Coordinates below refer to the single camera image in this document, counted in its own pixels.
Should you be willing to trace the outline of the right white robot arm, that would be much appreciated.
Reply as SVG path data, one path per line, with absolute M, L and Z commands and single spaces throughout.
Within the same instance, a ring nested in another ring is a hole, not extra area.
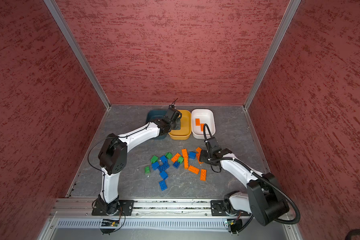
M 273 174 L 249 167 L 232 151 L 222 149 L 214 137 L 204 142 L 207 149 L 201 151 L 200 161 L 231 173 L 247 188 L 246 193 L 233 191 L 224 196 L 222 210 L 226 214 L 235 216 L 247 212 L 263 226 L 270 222 L 293 225 L 300 221 L 297 205 L 280 189 Z

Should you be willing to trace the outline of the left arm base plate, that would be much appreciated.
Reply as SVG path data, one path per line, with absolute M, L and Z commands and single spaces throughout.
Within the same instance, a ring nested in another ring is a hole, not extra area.
M 107 204 L 102 198 L 99 198 L 93 202 L 92 216 L 131 216 L 134 203 L 133 200 L 118 200 Z

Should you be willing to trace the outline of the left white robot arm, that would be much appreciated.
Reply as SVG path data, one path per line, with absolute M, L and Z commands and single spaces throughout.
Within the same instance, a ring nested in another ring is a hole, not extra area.
M 129 151 L 147 140 L 162 136 L 175 129 L 182 113 L 170 105 L 161 118 L 149 121 L 144 126 L 126 134 L 110 134 L 105 138 L 99 152 L 102 189 L 97 203 L 111 216 L 120 211 L 118 185 L 121 171 L 127 165 Z

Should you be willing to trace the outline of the orange long lego brick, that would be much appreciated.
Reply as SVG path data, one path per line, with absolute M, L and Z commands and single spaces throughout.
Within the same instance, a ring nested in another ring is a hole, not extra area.
M 187 170 L 189 168 L 189 159 L 184 158 L 184 168 Z

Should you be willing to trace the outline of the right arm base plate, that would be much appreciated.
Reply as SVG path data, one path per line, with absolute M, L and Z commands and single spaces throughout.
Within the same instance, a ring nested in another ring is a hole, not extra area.
M 211 214 L 214 217 L 218 216 L 237 216 L 238 211 L 228 206 L 224 200 L 211 200 Z

